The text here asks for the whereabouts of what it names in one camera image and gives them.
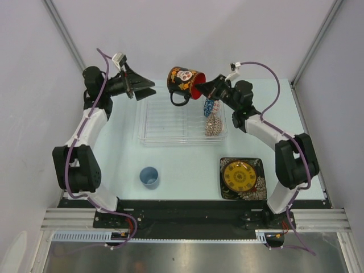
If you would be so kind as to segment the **blue triangle pattern bowl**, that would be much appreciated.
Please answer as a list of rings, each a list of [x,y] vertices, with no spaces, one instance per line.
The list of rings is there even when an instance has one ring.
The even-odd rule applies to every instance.
[[[216,114],[220,110],[220,102],[218,100],[206,99],[204,102],[204,117],[208,118],[211,114]]]

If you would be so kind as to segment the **black skull mug red inside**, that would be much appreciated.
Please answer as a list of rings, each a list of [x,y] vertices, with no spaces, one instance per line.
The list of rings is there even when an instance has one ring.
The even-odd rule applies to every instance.
[[[182,107],[190,100],[197,100],[202,96],[202,93],[197,89],[198,84],[206,83],[204,73],[183,68],[173,67],[167,77],[167,89],[170,93],[170,101],[174,106]],[[174,95],[179,95],[184,98],[183,102],[175,102]]]

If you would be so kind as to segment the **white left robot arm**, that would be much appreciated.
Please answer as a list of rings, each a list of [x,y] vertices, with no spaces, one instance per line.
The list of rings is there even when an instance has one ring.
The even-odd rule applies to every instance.
[[[118,197],[101,184],[102,172],[93,147],[110,119],[112,98],[126,94],[140,101],[156,94],[155,83],[134,72],[128,64],[114,77],[108,77],[96,66],[85,68],[82,76],[86,87],[82,119],[70,140],[52,151],[57,182],[70,198],[85,198],[97,210],[107,212],[106,221],[117,228],[125,223],[126,214],[117,208]]]

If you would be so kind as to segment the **brown lattice pattern bowl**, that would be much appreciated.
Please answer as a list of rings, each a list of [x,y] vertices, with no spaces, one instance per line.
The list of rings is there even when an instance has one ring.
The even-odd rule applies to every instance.
[[[211,114],[205,122],[205,136],[206,137],[217,137],[223,128],[222,120]]]

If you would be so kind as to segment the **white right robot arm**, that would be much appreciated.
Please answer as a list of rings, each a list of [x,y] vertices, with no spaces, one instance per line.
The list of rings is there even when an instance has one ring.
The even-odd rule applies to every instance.
[[[253,106],[253,85],[240,80],[232,85],[225,76],[197,84],[196,89],[206,98],[221,101],[233,110],[235,128],[250,134],[275,153],[275,173],[278,183],[266,202],[262,221],[268,228],[276,228],[283,221],[300,191],[311,187],[312,178],[320,168],[311,137],[302,133],[289,134],[263,118]]]

